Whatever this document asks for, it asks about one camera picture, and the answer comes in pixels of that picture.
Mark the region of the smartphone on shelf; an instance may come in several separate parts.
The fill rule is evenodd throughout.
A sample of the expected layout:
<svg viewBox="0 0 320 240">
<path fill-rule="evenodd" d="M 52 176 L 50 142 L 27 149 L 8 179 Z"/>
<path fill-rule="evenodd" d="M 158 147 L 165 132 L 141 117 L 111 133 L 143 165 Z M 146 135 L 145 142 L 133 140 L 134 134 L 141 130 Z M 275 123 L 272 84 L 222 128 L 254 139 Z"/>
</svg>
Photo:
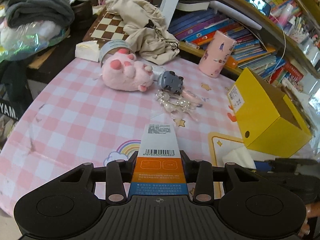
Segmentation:
<svg viewBox="0 0 320 240">
<path fill-rule="evenodd" d="M 268 17 L 271 12 L 271 6 L 264 0 L 245 0 L 251 6 L 255 7 L 261 14 Z"/>
</svg>

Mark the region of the grey folded sweater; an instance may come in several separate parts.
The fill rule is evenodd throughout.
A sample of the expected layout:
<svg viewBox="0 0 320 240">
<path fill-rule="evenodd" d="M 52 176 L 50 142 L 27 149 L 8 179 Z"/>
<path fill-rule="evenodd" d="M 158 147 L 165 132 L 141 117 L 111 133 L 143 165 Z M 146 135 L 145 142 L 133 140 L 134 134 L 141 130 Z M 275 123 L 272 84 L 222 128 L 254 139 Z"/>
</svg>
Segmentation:
<svg viewBox="0 0 320 240">
<path fill-rule="evenodd" d="M 39 21 L 52 21 L 65 28 L 75 16 L 68 0 L 9 0 L 5 18 L 11 28 Z"/>
</svg>

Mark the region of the beige crumpled hoodie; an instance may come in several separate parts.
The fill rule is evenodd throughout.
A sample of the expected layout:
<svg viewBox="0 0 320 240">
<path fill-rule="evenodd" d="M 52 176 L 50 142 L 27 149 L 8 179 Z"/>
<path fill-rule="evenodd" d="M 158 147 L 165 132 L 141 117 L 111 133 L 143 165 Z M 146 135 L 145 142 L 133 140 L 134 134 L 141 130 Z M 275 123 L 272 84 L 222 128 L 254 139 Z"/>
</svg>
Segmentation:
<svg viewBox="0 0 320 240">
<path fill-rule="evenodd" d="M 146 61 L 163 65 L 179 54 L 179 41 L 168 32 L 162 12 L 150 2 L 108 0 L 106 9 L 122 18 L 126 42 Z"/>
</svg>

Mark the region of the yellow cardboard box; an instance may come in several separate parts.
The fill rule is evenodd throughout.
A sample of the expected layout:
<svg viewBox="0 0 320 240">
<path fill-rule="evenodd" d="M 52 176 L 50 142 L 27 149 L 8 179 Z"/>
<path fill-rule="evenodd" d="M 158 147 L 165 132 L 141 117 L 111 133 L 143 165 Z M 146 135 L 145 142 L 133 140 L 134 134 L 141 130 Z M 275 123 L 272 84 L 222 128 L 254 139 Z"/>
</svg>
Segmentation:
<svg viewBox="0 0 320 240">
<path fill-rule="evenodd" d="M 288 158 L 312 138 L 290 98 L 249 69 L 228 92 L 244 145 L 254 151 Z"/>
</svg>

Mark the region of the iridescent plastic bag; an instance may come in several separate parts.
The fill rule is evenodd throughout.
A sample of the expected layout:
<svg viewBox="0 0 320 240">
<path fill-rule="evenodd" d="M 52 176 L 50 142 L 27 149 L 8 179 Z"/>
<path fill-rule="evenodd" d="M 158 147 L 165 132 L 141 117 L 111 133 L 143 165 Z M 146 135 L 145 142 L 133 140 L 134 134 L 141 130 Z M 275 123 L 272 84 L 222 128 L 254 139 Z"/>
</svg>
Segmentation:
<svg viewBox="0 0 320 240">
<path fill-rule="evenodd" d="M 23 60 L 48 47 L 60 43 L 69 35 L 52 21 L 31 22 L 10 28 L 1 23 L 1 61 Z"/>
</svg>

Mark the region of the red dictionaries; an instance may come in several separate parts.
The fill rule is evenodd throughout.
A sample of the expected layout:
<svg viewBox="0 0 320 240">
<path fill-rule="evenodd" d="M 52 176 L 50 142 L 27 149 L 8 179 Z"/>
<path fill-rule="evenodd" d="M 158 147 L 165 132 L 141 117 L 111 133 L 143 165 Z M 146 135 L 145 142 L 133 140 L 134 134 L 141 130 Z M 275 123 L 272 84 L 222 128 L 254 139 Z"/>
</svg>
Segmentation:
<svg viewBox="0 0 320 240">
<path fill-rule="evenodd" d="M 287 62 L 271 75 L 269 83 L 277 85 L 282 82 L 283 78 L 299 82 L 303 76 L 304 75 L 294 65 Z"/>
</svg>

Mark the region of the row of leaning books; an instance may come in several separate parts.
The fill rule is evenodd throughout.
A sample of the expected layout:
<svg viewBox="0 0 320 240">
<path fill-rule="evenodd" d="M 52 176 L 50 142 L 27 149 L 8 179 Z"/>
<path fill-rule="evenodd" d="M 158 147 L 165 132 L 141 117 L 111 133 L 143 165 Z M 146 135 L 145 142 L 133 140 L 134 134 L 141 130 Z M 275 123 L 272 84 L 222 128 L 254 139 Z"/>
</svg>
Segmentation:
<svg viewBox="0 0 320 240">
<path fill-rule="evenodd" d="M 179 41 L 181 49 L 194 56 L 208 55 L 208 49 L 218 35 L 235 41 L 231 48 L 222 41 L 216 51 L 227 49 L 227 56 L 219 60 L 224 67 L 240 74 L 249 69 L 263 79 L 272 79 L 285 67 L 287 61 L 277 55 L 276 49 L 262 40 L 244 23 L 213 9 L 179 14 L 172 20 L 169 32 Z"/>
</svg>

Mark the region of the wooden chessboard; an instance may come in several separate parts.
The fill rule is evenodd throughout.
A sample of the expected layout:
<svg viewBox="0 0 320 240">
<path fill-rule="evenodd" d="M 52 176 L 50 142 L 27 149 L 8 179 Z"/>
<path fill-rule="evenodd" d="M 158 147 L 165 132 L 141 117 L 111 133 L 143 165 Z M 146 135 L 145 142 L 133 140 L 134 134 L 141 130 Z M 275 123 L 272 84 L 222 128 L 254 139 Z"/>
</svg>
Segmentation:
<svg viewBox="0 0 320 240">
<path fill-rule="evenodd" d="M 124 32 L 124 25 L 119 15 L 109 13 L 104 9 L 91 25 L 82 41 L 96 41 L 100 48 L 110 40 L 125 41 L 128 35 Z"/>
</svg>

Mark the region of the white tissue pack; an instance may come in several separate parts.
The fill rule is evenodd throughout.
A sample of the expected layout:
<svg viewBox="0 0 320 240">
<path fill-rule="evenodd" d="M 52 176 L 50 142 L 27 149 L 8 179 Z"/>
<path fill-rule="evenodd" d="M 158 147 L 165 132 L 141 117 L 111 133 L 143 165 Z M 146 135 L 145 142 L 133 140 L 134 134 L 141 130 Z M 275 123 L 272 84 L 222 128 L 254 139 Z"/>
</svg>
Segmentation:
<svg viewBox="0 0 320 240">
<path fill-rule="evenodd" d="M 99 53 L 97 41 L 80 42 L 75 47 L 75 57 L 80 59 L 99 62 Z"/>
</svg>

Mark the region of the pearl ribbon hair accessory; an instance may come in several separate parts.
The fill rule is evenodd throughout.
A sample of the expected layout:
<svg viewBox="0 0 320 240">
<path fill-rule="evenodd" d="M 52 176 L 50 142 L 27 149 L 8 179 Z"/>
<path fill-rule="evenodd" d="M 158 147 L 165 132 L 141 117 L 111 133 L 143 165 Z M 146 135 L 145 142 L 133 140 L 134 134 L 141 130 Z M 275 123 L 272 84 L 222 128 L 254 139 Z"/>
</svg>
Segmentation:
<svg viewBox="0 0 320 240">
<path fill-rule="evenodd" d="M 189 116 L 198 121 L 197 108 L 203 106 L 202 100 L 192 96 L 191 98 L 174 95 L 164 90 L 157 90 L 155 100 L 170 114 L 172 119 L 183 119 Z"/>
</svg>

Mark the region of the grey toy car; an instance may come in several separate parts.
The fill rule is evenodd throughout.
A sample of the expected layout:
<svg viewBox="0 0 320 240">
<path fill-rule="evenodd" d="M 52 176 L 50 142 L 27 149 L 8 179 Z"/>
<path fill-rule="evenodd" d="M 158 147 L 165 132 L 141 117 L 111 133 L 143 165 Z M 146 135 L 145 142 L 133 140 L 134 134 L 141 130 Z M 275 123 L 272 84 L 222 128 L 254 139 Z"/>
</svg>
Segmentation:
<svg viewBox="0 0 320 240">
<path fill-rule="evenodd" d="M 178 76 L 173 71 L 165 71 L 159 80 L 161 89 L 171 94 L 180 95 L 183 90 L 182 76 Z"/>
</svg>

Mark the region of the pink plush pig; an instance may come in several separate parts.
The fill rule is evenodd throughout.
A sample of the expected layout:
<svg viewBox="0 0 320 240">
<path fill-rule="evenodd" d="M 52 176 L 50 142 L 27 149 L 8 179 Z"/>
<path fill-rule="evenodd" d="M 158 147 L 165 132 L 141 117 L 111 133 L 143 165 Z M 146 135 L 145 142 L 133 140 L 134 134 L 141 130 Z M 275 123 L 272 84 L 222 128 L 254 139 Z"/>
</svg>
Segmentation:
<svg viewBox="0 0 320 240">
<path fill-rule="evenodd" d="M 120 48 L 104 60 L 101 76 L 111 89 L 145 92 L 153 84 L 154 73 L 152 67 L 138 61 L 134 53 Z"/>
</svg>

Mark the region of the pink cylindrical canister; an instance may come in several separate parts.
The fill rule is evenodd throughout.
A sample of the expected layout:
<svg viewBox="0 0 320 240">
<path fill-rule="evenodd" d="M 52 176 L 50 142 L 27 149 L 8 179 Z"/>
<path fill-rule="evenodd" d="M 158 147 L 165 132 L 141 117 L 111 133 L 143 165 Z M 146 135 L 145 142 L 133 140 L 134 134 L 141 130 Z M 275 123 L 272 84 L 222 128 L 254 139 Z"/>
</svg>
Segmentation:
<svg viewBox="0 0 320 240">
<path fill-rule="evenodd" d="M 236 40 L 220 31 L 216 31 L 213 40 L 208 45 L 199 62 L 199 70 L 208 77 L 219 77 L 236 43 Z"/>
</svg>

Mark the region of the roll of packing tape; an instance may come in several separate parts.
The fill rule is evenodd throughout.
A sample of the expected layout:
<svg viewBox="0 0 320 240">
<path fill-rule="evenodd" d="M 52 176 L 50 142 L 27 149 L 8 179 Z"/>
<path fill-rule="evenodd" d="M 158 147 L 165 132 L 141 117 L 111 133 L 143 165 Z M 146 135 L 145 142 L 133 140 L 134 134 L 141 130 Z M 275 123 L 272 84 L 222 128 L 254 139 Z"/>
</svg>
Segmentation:
<svg viewBox="0 0 320 240">
<path fill-rule="evenodd" d="M 110 40 L 106 42 L 99 52 L 99 62 L 102 67 L 104 62 L 117 51 L 124 49 L 127 53 L 133 53 L 130 45 L 124 40 Z"/>
</svg>

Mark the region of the usmile toothbrush box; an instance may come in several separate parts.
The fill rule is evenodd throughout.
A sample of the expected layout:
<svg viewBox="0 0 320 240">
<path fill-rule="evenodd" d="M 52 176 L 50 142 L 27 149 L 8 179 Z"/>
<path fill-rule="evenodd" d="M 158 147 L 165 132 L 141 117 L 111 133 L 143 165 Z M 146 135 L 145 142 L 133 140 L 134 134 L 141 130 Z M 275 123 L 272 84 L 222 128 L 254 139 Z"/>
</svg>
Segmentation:
<svg viewBox="0 0 320 240">
<path fill-rule="evenodd" d="M 169 124 L 148 124 L 144 129 L 129 196 L 187 195 L 175 129 Z"/>
</svg>

